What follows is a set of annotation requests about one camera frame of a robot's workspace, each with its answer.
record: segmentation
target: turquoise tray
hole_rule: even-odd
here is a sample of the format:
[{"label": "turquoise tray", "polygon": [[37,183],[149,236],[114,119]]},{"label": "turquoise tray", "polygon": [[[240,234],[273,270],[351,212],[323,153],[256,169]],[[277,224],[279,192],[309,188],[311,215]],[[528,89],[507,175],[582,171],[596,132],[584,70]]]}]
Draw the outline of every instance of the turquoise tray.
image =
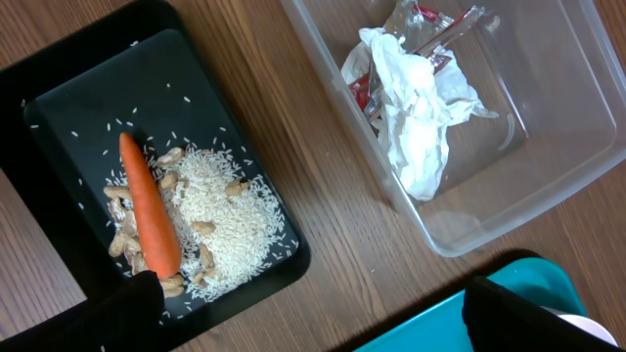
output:
[{"label": "turquoise tray", "polygon": [[[491,275],[489,280],[536,305],[587,316],[567,274],[548,260],[539,258],[517,260]],[[471,352],[470,338],[461,317],[464,296],[463,290],[357,351]]]}]

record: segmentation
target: black plastic tray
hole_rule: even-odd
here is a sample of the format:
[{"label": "black plastic tray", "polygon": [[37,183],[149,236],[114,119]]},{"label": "black plastic tray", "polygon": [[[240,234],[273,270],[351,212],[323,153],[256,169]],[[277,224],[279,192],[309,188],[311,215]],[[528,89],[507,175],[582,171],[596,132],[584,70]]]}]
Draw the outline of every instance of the black plastic tray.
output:
[{"label": "black plastic tray", "polygon": [[[224,143],[247,178],[260,174],[274,191],[286,216],[278,235],[282,243],[297,243],[297,249],[292,245],[287,257],[285,248],[274,244],[271,252],[283,258],[269,255],[269,269],[212,303],[185,295],[167,299],[171,318],[164,316],[160,334],[165,349],[290,285],[308,268],[305,238],[168,4],[132,3],[6,68],[0,72],[0,92],[5,132],[0,143],[6,151],[0,165],[88,298],[117,289],[123,285],[122,273],[130,270],[123,257],[119,268],[107,254],[114,229],[106,225],[110,216],[102,193],[112,170],[123,171],[119,132],[130,132],[140,146],[153,147],[149,153],[155,157],[186,145],[184,138],[201,149],[219,150]],[[192,303],[192,312],[185,302]]]}]

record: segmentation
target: wood grain surface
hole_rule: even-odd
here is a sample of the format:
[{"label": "wood grain surface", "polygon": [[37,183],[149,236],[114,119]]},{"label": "wood grain surface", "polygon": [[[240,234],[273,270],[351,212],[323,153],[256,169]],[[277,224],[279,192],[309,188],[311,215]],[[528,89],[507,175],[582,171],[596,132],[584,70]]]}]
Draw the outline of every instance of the wood grain surface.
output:
[{"label": "wood grain surface", "polygon": [[[126,0],[0,0],[0,67]],[[590,317],[626,345],[626,164],[554,209],[459,258],[430,251],[381,199],[279,0],[173,0],[312,250],[297,283],[181,351],[319,351],[362,344],[463,288],[473,273],[536,253],[573,280]],[[626,63],[626,3],[598,0]],[[0,338],[84,299],[0,176]]]}]

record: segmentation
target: white rice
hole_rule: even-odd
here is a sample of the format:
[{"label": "white rice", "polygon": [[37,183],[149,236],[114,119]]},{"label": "white rice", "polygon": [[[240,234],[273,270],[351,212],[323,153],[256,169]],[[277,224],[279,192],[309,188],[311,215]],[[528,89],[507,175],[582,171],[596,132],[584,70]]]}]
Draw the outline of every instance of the white rice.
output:
[{"label": "white rice", "polygon": [[[226,185],[239,178],[227,156],[232,158],[223,152],[203,154],[188,146],[185,157],[164,170],[176,171],[187,181],[161,191],[183,251],[181,274],[189,280],[201,269],[201,243],[213,253],[215,277],[205,279],[205,288],[187,285],[193,299],[205,302],[259,275],[266,268],[263,261],[270,245],[278,241],[274,234],[285,226],[278,200],[260,175],[250,180],[249,189],[239,196],[226,197]],[[162,174],[160,169],[153,170],[155,179]],[[125,199],[124,206],[132,208],[132,202]],[[201,238],[191,229],[194,221],[212,221],[216,230],[210,238]]]}]

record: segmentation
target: carrot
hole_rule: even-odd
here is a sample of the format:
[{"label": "carrot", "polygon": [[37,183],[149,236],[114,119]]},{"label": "carrot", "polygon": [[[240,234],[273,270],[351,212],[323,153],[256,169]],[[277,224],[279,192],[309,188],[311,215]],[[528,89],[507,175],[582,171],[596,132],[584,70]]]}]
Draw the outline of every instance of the carrot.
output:
[{"label": "carrot", "polygon": [[160,279],[168,278],[178,272],[181,263],[176,230],[167,216],[144,156],[128,133],[119,135],[119,153],[126,169],[146,264]]}]

